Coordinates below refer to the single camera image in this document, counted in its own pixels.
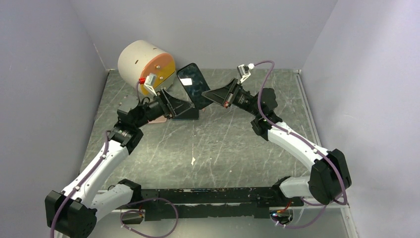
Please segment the black screen white phone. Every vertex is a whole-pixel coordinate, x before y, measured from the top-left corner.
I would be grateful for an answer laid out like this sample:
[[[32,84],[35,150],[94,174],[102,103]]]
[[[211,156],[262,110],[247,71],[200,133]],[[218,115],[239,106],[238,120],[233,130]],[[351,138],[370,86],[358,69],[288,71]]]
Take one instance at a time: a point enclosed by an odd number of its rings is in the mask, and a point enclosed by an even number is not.
[[[199,112],[185,112],[180,115],[175,116],[172,120],[197,120],[199,119]]]

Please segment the pink phone case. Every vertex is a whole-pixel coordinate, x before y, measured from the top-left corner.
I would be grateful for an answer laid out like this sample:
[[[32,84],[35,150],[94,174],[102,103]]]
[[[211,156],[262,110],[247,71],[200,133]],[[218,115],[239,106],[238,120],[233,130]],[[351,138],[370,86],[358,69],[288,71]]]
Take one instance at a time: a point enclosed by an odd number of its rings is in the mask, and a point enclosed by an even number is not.
[[[165,123],[167,121],[167,118],[165,117],[158,117],[155,120],[149,121],[149,123]]]

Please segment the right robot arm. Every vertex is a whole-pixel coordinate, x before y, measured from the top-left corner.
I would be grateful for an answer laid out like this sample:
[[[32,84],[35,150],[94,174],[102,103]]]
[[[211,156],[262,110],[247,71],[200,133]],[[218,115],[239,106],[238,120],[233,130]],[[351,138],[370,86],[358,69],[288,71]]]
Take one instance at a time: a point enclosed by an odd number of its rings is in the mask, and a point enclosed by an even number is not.
[[[307,197],[328,205],[351,186],[346,159],[340,150],[328,150],[310,142],[275,114],[274,89],[263,88],[251,95],[237,79],[232,79],[224,87],[205,91],[202,96],[225,108],[235,105],[253,114],[251,125],[255,134],[286,150],[310,171],[309,176],[284,177],[273,185],[275,204],[283,206],[291,198]]]

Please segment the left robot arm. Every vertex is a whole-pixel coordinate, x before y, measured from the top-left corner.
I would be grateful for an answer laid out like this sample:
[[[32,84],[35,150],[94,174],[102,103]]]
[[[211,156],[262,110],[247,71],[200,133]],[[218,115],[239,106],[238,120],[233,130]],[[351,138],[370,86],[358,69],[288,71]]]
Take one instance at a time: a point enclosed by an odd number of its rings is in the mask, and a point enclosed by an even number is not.
[[[104,132],[104,144],[90,164],[69,185],[45,198],[50,237],[87,238],[97,222],[112,210],[141,204],[141,186],[130,180],[98,194],[99,189],[137,147],[143,137],[141,127],[164,116],[173,119],[195,109],[193,103],[171,96],[164,89],[149,102],[127,96],[117,109],[118,121]]]

